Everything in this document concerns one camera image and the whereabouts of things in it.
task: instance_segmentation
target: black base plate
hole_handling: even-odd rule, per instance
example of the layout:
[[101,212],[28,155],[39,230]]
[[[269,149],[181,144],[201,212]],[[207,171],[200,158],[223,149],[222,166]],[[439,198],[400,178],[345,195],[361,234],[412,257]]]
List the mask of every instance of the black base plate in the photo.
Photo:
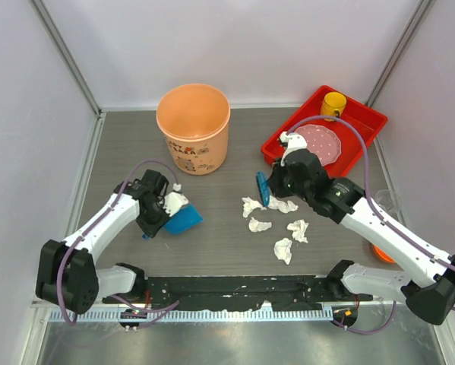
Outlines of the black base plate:
[[[264,301],[273,311],[321,309],[320,302],[353,301],[353,295],[336,298],[327,288],[326,278],[314,275],[156,277],[147,279],[154,309],[179,301],[177,310],[243,312],[260,309]],[[372,300],[360,294],[360,301]],[[117,303],[106,298],[104,303]]]

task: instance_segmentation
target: blue sponge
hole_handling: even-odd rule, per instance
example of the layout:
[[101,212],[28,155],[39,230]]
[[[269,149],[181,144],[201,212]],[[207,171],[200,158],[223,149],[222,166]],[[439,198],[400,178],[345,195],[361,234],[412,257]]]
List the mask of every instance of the blue sponge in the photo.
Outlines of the blue sponge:
[[[163,228],[171,234],[180,234],[185,232],[188,228],[199,224],[204,219],[198,214],[197,209],[192,204],[187,205],[175,214]],[[144,234],[143,238],[148,240],[149,237]]]

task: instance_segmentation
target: white wall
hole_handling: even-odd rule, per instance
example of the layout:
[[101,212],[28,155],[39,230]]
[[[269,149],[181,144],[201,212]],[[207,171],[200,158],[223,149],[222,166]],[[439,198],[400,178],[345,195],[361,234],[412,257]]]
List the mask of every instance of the white wall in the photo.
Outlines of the white wall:
[[455,0],[435,2],[376,109],[409,226],[455,253]]
[[366,101],[417,0],[45,0],[97,102],[144,108],[174,86],[301,103],[322,84]]
[[0,1],[0,364],[17,364],[39,250],[65,233],[93,121],[31,5]]

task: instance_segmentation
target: red tray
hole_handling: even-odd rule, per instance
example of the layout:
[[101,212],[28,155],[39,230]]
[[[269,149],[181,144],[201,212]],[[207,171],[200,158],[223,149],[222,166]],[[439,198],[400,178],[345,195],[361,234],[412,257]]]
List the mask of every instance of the red tray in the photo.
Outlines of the red tray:
[[[321,104],[325,94],[331,91],[337,91],[329,86],[321,86],[302,107],[296,110],[282,126],[279,128],[261,147],[264,159],[272,164],[278,157],[283,156],[283,147],[278,142],[281,132],[288,131],[300,120],[320,114]],[[366,146],[369,146],[376,135],[382,130],[387,123],[387,117],[376,112],[368,106],[346,96],[347,105],[342,113],[342,119],[349,122],[357,129],[364,138]],[[327,122],[323,119],[314,120],[307,124],[323,125],[334,131],[342,142],[342,154],[337,161],[326,165],[325,168],[329,176],[345,176],[354,167],[357,160],[362,156],[362,147],[357,137],[344,125],[337,122]]]

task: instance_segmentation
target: gray tabletop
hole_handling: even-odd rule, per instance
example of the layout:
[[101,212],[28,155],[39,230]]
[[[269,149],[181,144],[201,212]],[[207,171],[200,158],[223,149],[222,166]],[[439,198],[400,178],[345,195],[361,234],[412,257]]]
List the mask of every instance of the gray tabletop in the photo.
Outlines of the gray tabletop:
[[[178,171],[183,192],[204,217],[204,221],[179,236],[160,231],[152,240],[143,240],[136,223],[129,224],[107,247],[98,267],[126,262],[143,268],[147,275],[325,275],[341,259],[362,265],[391,268],[377,260],[370,245],[357,234],[317,216],[297,198],[299,210],[289,214],[254,211],[259,221],[273,222],[265,232],[252,233],[242,216],[242,197],[258,198],[257,171],[270,172],[260,153],[261,145],[294,112],[293,108],[234,109],[229,130],[226,162],[206,176]],[[174,163],[155,112],[108,113],[88,186],[81,224],[100,209],[114,187],[138,162],[161,159]],[[386,189],[378,155],[369,150],[370,186],[373,193]],[[151,165],[170,177],[162,167]],[[348,175],[363,183],[359,161]],[[298,219],[309,222],[308,243],[293,242],[290,265],[276,259],[277,240],[291,238],[286,225]]]

